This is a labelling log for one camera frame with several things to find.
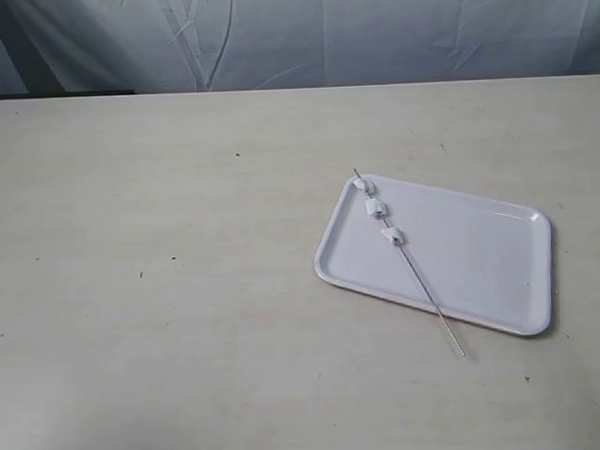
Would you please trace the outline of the white marshmallow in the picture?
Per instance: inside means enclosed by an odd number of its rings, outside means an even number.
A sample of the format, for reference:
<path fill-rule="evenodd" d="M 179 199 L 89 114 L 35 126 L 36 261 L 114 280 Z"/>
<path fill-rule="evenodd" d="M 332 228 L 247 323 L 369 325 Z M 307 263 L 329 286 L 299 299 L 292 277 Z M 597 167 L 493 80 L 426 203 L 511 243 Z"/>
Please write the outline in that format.
<path fill-rule="evenodd" d="M 381 234 L 386 238 L 392 245 L 400 247 L 408 242 L 408 238 L 401 229 L 395 226 L 389 226 L 381 229 Z"/>
<path fill-rule="evenodd" d="M 374 197 L 365 199 L 366 214 L 373 219 L 383 218 L 387 213 L 387 207 L 384 203 Z"/>
<path fill-rule="evenodd" d="M 374 183 L 364 177 L 356 177 L 353 180 L 353 186 L 355 189 L 360 190 L 363 194 L 369 197 L 376 193 L 376 187 Z"/>

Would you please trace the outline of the thin metal skewer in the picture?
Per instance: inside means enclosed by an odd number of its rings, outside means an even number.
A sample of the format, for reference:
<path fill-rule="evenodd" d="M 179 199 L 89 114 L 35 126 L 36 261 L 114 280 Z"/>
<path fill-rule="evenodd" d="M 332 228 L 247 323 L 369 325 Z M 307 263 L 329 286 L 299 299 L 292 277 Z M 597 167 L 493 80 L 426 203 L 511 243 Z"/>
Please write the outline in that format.
<path fill-rule="evenodd" d="M 354 173 L 355 177 L 364 177 L 358 171 L 358 169 L 356 167 L 353 169 L 353 173 Z M 374 198 L 378 199 L 378 197 L 377 197 L 377 188 L 376 188 L 376 193 L 373 194 L 371 197 L 374 197 Z M 383 224 L 383 228 L 389 227 L 389 226 L 395 226 L 395 227 L 397 227 L 394 223 L 389 222 L 388 219 L 387 219 L 387 217 L 388 217 L 388 208 L 387 208 L 387 213 L 386 213 L 386 215 L 383 218 L 379 218 L 379 219 L 375 219 L 375 220 L 378 220 L 379 222 L 381 222 Z M 413 260 L 410 258 L 410 255 L 408 254 L 408 250 L 407 250 L 407 245 L 405 244 L 405 245 L 400 246 L 400 247 L 397 247 L 397 246 L 394 246 L 394 247 L 397 249 L 397 252 L 400 254 L 401 258 L 405 261 L 405 263 L 407 265 L 407 269 L 409 270 L 409 272 L 412 273 L 412 275 L 415 278 L 417 284 L 419 285 L 419 287 L 423 291 L 423 294 L 424 294 L 427 302 L 429 302 L 429 304 L 434 309 L 435 313 L 438 315 L 438 317 L 439 317 L 439 319 L 441 321 L 442 326 L 444 327 L 444 329 L 447 332 L 448 336 L 450 337 L 451 341 L 455 345 L 455 347 L 456 347 L 459 355 L 461 357 L 465 357 L 466 353 L 464 351 L 463 346 L 461 345 L 459 339 L 455 336 L 455 334 L 454 334 L 451 326 L 448 324 L 445 316 L 441 312 L 438 304 L 436 303 L 436 301 L 435 301 L 435 299 L 434 299 L 434 297 L 432 295 L 432 292 L 429 290 L 427 282 L 425 282 L 423 280 L 423 278 L 420 275 L 419 269 L 415 266 Z"/>

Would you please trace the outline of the white plastic tray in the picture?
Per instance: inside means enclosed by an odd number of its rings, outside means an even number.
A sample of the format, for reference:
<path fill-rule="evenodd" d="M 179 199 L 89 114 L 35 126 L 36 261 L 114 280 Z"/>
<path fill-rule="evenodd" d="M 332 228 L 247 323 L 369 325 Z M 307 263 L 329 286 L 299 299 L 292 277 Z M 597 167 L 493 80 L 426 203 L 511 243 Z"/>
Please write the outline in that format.
<path fill-rule="evenodd" d="M 362 174 L 387 205 L 388 221 L 442 314 L 524 337 L 552 317 L 552 226 L 534 208 L 450 189 Z M 383 224 L 365 211 L 352 177 L 342 189 L 314 260 L 326 282 L 435 314 Z"/>

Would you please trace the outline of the white backdrop curtain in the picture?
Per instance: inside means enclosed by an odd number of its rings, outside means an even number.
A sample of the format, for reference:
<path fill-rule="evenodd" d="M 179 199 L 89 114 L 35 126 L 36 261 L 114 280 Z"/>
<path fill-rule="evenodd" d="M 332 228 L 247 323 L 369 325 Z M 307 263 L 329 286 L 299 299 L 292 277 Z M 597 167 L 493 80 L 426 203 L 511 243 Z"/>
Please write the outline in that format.
<path fill-rule="evenodd" d="M 0 0 L 0 96 L 600 74 L 600 0 Z"/>

